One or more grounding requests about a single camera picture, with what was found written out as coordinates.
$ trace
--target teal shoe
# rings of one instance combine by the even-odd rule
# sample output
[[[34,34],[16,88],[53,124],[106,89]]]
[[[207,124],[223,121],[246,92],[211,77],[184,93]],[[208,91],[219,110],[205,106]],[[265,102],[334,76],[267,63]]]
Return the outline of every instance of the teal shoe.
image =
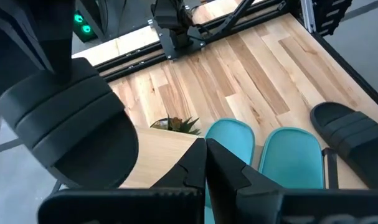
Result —
[[[289,189],[324,188],[319,142],[302,129],[274,130],[266,140],[258,171]]]
[[[205,138],[215,139],[246,164],[251,165],[255,149],[255,136],[252,129],[245,123],[236,119],[220,119],[208,129]],[[208,185],[206,185],[204,219],[205,224],[215,223]]]

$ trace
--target light wood tabletop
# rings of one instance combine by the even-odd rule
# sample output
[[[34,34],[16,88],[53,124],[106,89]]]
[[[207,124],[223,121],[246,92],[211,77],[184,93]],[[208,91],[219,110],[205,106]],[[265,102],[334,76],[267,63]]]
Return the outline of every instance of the light wood tabletop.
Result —
[[[203,23],[223,16],[239,2],[205,4],[196,10],[193,20]],[[145,27],[73,57],[86,57],[96,65],[157,40],[155,30]],[[221,39],[175,62],[141,70],[110,86],[138,128],[139,159],[125,182],[132,187],[151,186],[195,139],[159,131],[152,135],[149,125],[167,114],[200,118],[196,127],[202,133],[220,118],[241,120],[253,129],[260,146],[274,129],[294,126],[313,133],[321,147],[326,147],[309,120],[312,107],[325,101],[342,103],[378,122],[378,105],[291,14]],[[261,153],[258,147],[254,168]],[[341,189],[367,188],[340,158],[338,176]]]

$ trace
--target green led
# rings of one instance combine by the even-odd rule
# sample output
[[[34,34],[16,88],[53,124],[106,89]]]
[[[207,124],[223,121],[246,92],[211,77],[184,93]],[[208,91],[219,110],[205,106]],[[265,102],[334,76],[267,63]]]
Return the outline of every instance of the green led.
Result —
[[[82,29],[82,32],[84,32],[85,34],[89,34],[92,31],[92,28],[90,27],[90,25],[83,25],[81,29]]]
[[[79,15],[79,14],[75,14],[74,15],[74,21],[78,22],[78,23],[81,23],[81,22],[83,22],[83,17],[81,15]]]

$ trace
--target black slipper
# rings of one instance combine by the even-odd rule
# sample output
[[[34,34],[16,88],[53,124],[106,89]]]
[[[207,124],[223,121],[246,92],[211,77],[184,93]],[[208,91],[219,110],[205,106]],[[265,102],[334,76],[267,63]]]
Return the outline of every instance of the black slipper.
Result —
[[[339,103],[321,103],[311,111],[311,122],[352,170],[378,189],[378,124],[360,111]]]

